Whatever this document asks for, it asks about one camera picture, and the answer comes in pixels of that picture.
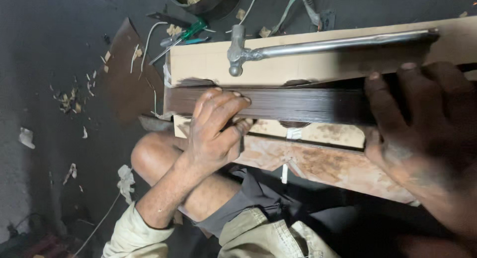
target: gray shorts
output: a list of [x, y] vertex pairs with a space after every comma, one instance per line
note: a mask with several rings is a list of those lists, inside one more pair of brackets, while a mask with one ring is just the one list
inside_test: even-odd
[[233, 174], [243, 178], [240, 191], [204, 221], [195, 223], [195, 226], [209, 231], [217, 238], [220, 237], [224, 225], [247, 208], [258, 207], [269, 220], [281, 219], [283, 208], [297, 203], [292, 198], [280, 195], [257, 182], [252, 174], [247, 173], [247, 169], [235, 171]]

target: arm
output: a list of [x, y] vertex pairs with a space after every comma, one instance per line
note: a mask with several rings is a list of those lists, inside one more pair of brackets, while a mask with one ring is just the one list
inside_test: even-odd
[[476, 90], [449, 63], [408, 63], [397, 75], [411, 119], [371, 74], [365, 90], [379, 131], [366, 129], [366, 156], [476, 252]]
[[189, 144], [171, 169], [136, 204], [150, 227], [165, 228], [186, 196], [207, 176], [239, 156], [240, 139], [251, 121], [240, 120], [225, 126], [250, 100], [237, 92], [215, 88], [196, 103], [192, 116]]

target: wooden workbench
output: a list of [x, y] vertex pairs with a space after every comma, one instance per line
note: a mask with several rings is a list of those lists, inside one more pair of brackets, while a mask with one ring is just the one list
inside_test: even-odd
[[[284, 56], [246, 62], [243, 74], [238, 78], [230, 76], [228, 72], [227, 50], [230, 42], [175, 46], [171, 49], [172, 77], [169, 83], [174, 86], [185, 78], [203, 78], [211, 79], [218, 85], [279, 86], [296, 79], [332, 81], [362, 77], [371, 69], [384, 73], [395, 72], [402, 62], [408, 61], [422, 64], [434, 61], [450, 61], [454, 64], [477, 62], [477, 17], [252, 39], [246, 40], [245, 47], [253, 49], [435, 27], [439, 28], [441, 38], [432, 45], [428, 54], [417, 54], [409, 48], [381, 48]], [[466, 76], [474, 80], [477, 73], [468, 73]], [[176, 136], [184, 137], [179, 127], [187, 126], [187, 120], [174, 116], [174, 121]], [[277, 121], [260, 120], [252, 132], [285, 138], [287, 129]], [[362, 147], [364, 136], [353, 126], [313, 123], [302, 129], [302, 139]], [[411, 194], [370, 164], [362, 154], [253, 136], [246, 136], [245, 147], [246, 151], [237, 160], [242, 164], [272, 170], [288, 163], [295, 174], [312, 181], [403, 203], [414, 200]]]

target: green screwdriver handle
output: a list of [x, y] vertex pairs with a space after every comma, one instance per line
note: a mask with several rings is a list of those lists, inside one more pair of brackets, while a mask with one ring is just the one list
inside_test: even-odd
[[199, 31], [207, 28], [207, 24], [203, 19], [198, 18], [197, 22], [192, 24], [187, 30], [181, 35], [182, 41], [188, 40], [192, 35], [198, 33]]

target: hammer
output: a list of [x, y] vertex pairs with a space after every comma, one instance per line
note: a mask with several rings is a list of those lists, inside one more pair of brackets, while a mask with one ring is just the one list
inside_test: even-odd
[[409, 42], [435, 42], [439, 39], [437, 28], [414, 30], [380, 35], [367, 35], [352, 38], [333, 39], [308, 43], [294, 43], [276, 45], [257, 49], [245, 48], [245, 27], [234, 25], [227, 58], [230, 61], [229, 73], [239, 77], [242, 74], [242, 64], [246, 61], [258, 61], [265, 58], [327, 52], [338, 49], [358, 49], [390, 44], [403, 44]]

